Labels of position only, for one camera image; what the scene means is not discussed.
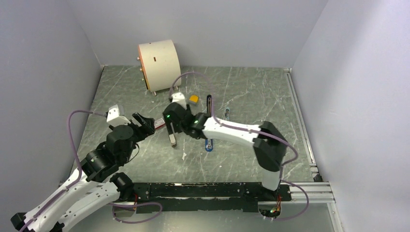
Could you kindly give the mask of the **beige brown small box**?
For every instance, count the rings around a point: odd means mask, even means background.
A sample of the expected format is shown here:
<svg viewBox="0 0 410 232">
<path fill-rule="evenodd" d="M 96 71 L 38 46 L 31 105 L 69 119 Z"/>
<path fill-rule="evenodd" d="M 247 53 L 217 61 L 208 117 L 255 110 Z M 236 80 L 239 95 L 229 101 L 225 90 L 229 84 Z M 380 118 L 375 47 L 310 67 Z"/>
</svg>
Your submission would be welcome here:
<svg viewBox="0 0 410 232">
<path fill-rule="evenodd" d="M 176 147 L 177 142 L 176 142 L 175 131 L 174 131 L 174 127 L 173 127 L 172 123 L 170 123 L 170 125 L 169 125 L 168 135 L 169 135 L 169 140 L 170 140 L 170 143 L 171 143 L 171 147 Z"/>
</svg>

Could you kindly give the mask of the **light blue small box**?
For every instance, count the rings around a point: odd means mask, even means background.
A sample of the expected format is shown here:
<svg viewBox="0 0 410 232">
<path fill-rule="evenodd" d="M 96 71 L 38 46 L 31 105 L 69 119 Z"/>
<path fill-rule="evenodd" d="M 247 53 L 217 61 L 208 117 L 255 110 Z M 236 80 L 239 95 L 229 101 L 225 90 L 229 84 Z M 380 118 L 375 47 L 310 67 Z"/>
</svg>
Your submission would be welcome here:
<svg viewBox="0 0 410 232">
<path fill-rule="evenodd" d="M 224 120 L 229 121 L 229 116 L 230 116 L 230 108 L 227 107 L 227 108 L 225 109 L 225 113 L 224 113 Z"/>
</svg>

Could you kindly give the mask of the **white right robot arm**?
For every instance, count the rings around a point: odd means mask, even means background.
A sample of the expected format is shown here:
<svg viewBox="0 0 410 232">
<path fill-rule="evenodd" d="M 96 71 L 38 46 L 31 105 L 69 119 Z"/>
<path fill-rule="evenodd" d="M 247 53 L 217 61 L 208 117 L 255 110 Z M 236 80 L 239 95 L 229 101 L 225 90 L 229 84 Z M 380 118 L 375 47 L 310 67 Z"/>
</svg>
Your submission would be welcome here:
<svg viewBox="0 0 410 232">
<path fill-rule="evenodd" d="M 194 139 L 216 139 L 251 147 L 263 169 L 261 195 L 273 200 L 279 194 L 280 172 L 289 145 L 278 129 L 268 121 L 261 125 L 245 125 L 221 120 L 206 113 L 193 115 L 189 106 L 173 102 L 164 110 L 166 122 L 176 132 Z"/>
</svg>

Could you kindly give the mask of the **blue black stapler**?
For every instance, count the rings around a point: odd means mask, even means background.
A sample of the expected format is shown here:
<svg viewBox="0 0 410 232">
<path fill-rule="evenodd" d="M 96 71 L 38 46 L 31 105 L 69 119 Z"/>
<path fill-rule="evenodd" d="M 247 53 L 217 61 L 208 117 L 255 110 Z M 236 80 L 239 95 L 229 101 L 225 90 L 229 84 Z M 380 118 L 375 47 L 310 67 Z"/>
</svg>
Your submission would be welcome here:
<svg viewBox="0 0 410 232">
<path fill-rule="evenodd" d="M 212 108 L 212 95 L 207 95 L 206 97 L 206 113 L 211 114 Z M 213 139 L 206 139 L 205 140 L 205 150 L 207 152 L 213 151 Z"/>
</svg>

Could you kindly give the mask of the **red white staple box sleeve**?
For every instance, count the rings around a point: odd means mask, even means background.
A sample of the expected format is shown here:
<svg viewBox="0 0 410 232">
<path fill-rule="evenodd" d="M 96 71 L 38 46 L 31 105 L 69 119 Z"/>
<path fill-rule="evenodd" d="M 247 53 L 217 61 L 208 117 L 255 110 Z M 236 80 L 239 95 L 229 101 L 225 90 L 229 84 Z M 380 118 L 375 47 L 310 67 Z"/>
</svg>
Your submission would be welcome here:
<svg viewBox="0 0 410 232">
<path fill-rule="evenodd" d="M 163 118 L 159 118 L 154 122 L 154 128 L 157 130 L 166 125 L 166 122 Z"/>
</svg>

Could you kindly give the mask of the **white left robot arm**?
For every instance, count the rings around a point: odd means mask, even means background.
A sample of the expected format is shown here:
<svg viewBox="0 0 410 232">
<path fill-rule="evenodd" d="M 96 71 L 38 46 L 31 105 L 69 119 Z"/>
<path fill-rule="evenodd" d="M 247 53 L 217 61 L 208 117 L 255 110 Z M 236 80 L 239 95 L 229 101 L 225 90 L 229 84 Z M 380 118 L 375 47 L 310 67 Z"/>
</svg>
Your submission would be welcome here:
<svg viewBox="0 0 410 232">
<path fill-rule="evenodd" d="M 77 169 L 44 202 L 25 213 L 16 213 L 11 223 L 19 232 L 67 232 L 99 208 L 134 195 L 134 183 L 118 170 L 131 160 L 138 142 L 155 133 L 155 120 L 139 113 L 133 123 L 118 110 L 105 114 L 111 130 L 106 140 L 90 151 Z"/>
</svg>

